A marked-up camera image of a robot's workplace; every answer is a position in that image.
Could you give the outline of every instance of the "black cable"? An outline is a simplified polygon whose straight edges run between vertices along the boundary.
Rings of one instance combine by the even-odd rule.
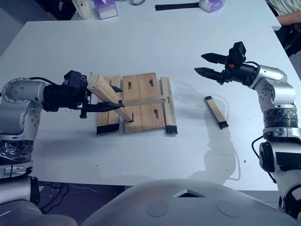
[[[254,65],[256,65],[257,67],[259,66],[259,64],[258,63],[256,63],[256,62],[254,62],[254,61],[247,61],[247,62],[245,62],[246,64],[254,64]]]
[[[44,207],[40,208],[42,213],[44,213],[44,209],[47,208],[51,203],[53,203],[56,200],[56,198],[61,194],[63,187],[64,187],[64,183],[61,183],[61,188],[60,188],[60,191],[57,193],[57,195],[48,204],[46,204]]]
[[[67,195],[68,192],[69,192],[69,186],[68,186],[68,184],[67,184],[67,191],[66,191],[65,194],[62,195],[62,198],[61,198],[60,202],[59,202],[57,205],[54,205],[54,206],[50,207],[49,210],[47,210],[47,211],[45,211],[45,212],[43,212],[43,213],[44,213],[44,214],[47,214],[47,213],[49,213],[53,208],[55,208],[55,207],[61,205],[61,203],[62,203],[64,197]]]
[[[275,180],[275,178],[271,175],[270,172],[268,172],[269,177],[272,179],[274,184],[277,184],[277,181]]]
[[[257,152],[255,151],[254,144],[255,144],[258,140],[260,140],[260,139],[262,139],[262,138],[263,138],[263,136],[260,136],[259,138],[255,139],[255,140],[252,142],[252,144],[251,144],[251,147],[252,147],[252,149],[253,149],[253,152],[255,153],[255,155],[257,156],[258,159],[259,159],[259,155],[258,155]],[[276,184],[277,181],[276,181],[275,178],[271,175],[270,172],[268,172],[268,175],[269,175],[269,177],[272,179],[273,183]]]
[[[143,4],[145,2],[145,0],[141,0],[140,2],[134,2],[134,0],[129,0],[129,3],[132,6],[140,6],[141,4]]]
[[[51,185],[51,187],[52,187],[52,188],[55,188],[55,189],[62,189],[62,188],[63,188],[63,186],[64,186],[64,184],[63,184],[63,183],[61,183],[59,187],[55,187],[55,186],[52,186],[52,185]]]
[[[253,152],[255,153],[255,155],[257,156],[258,159],[259,159],[259,155],[258,155],[257,152],[255,151],[254,144],[255,144],[258,140],[260,140],[260,139],[262,139],[262,138],[263,138],[263,136],[260,136],[259,138],[255,139],[255,140],[252,142],[252,144],[251,144],[251,147],[252,147],[252,149],[253,149]]]
[[[41,78],[41,77],[31,77],[29,79],[31,79],[31,80],[42,80],[42,81],[48,82],[51,85],[58,86],[58,84],[55,84],[54,82],[52,82],[48,79],[45,79],[45,78]]]
[[[143,4],[145,2],[145,0],[141,0],[139,2],[134,2],[134,0],[129,0],[129,3],[133,6],[140,6],[141,4]]]
[[[49,185],[52,185],[52,183],[50,183],[50,184],[44,184],[44,185],[39,185],[39,187],[40,186],[49,186]]]

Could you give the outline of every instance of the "white table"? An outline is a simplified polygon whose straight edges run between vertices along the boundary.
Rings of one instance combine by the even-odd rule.
[[[175,137],[166,136],[164,129],[125,135],[121,129],[96,137],[96,113],[80,119],[75,110],[43,111],[32,175],[107,185],[194,178],[237,190],[276,190],[251,150],[263,129],[256,92],[235,82],[220,86],[194,67],[221,71],[223,65],[211,64],[201,54],[226,55],[234,42],[243,41],[247,60],[288,74],[299,109],[300,80],[268,25],[216,26],[213,32],[202,23],[28,22],[0,58],[0,87],[32,76],[61,83],[69,70],[103,76],[155,72],[171,79],[179,132]],[[203,100],[208,95],[225,115],[228,129],[219,129]]]
[[[206,22],[237,24],[266,24],[272,26],[274,31],[281,28],[265,0],[226,0],[225,6],[213,13],[207,13],[201,8],[186,8],[156,11],[155,5],[181,4],[197,2],[197,0],[146,0],[140,6],[132,6],[128,1],[116,1],[118,17],[109,20],[119,21],[158,21],[158,22]],[[92,17],[90,20],[99,20],[95,5],[90,1]],[[82,20],[75,13],[72,20]]]

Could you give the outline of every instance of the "black tape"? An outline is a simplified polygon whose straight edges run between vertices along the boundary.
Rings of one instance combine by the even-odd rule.
[[[119,131],[119,123],[105,125],[105,126],[97,126],[96,135],[100,136],[103,134],[114,133],[118,131]]]
[[[119,131],[119,123],[107,125],[107,133],[115,133]]]
[[[212,96],[205,97],[205,100],[211,100],[211,99],[212,99]]]
[[[199,6],[198,6],[198,2],[184,3],[184,4],[155,5],[156,11],[179,9],[179,8],[199,8]]]
[[[178,134],[177,126],[166,126],[166,133],[172,135]]]
[[[224,129],[226,127],[229,127],[226,121],[221,121],[218,123],[221,129]]]

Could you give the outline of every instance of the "wooden block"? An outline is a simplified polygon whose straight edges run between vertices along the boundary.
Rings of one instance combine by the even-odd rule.
[[[212,110],[215,118],[217,119],[220,128],[224,129],[224,128],[228,127],[229,125],[227,124],[224,116],[222,115],[221,111],[217,107],[215,101],[212,99],[212,96],[205,97],[205,100],[207,101],[207,104],[209,105],[210,109]]]
[[[110,85],[111,78],[105,77],[106,82]],[[97,123],[96,123],[96,135],[103,135],[107,133],[107,125],[108,125],[109,112],[99,112],[97,113]]]
[[[90,90],[95,96],[104,102],[119,103],[119,97],[113,88],[105,81],[105,79],[99,74],[90,75],[87,89]],[[126,121],[133,120],[133,113],[130,109],[121,107],[115,110]]]
[[[120,88],[121,86],[121,76],[113,76],[111,77],[111,85],[116,86],[117,88]],[[110,133],[112,132],[117,132],[119,130],[119,114],[115,111],[110,111],[109,112],[109,118],[108,118],[108,124],[111,125],[111,130],[109,131]]]
[[[119,101],[124,107],[129,106],[140,106],[140,105],[151,105],[156,103],[164,103],[166,102],[166,98],[164,95],[158,97],[145,97],[145,98],[135,98],[128,100]]]
[[[164,118],[167,134],[178,134],[177,122],[174,112],[174,102],[168,77],[161,77],[162,93],[166,96],[167,101],[164,103]]]
[[[158,97],[160,91],[155,73],[123,76],[123,99]],[[125,133],[164,128],[162,104],[125,107],[133,112],[133,122],[125,122]]]

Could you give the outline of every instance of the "floor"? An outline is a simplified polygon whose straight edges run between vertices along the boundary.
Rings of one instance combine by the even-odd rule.
[[[27,21],[55,20],[52,15],[44,12],[34,0],[0,0],[0,56],[11,43],[14,37]],[[301,51],[291,56],[290,60],[301,79]],[[42,182],[41,200],[39,207],[44,208],[56,196],[50,204],[51,209],[45,207],[44,211],[51,214],[63,214],[74,218],[80,225],[84,219],[94,211],[101,208],[129,186],[104,186],[81,185]],[[278,191],[241,191],[266,202],[273,207],[278,206]]]
[[[41,199],[38,207],[44,210],[47,214],[61,214],[69,216],[75,219],[78,225],[80,225],[96,210],[131,187],[84,184],[68,184],[67,186],[67,184],[64,184],[63,188],[61,188],[62,183],[50,183],[43,181],[40,182],[40,184],[46,186],[41,186]],[[240,192],[278,208],[278,191]],[[58,206],[49,211],[49,208],[56,205]]]

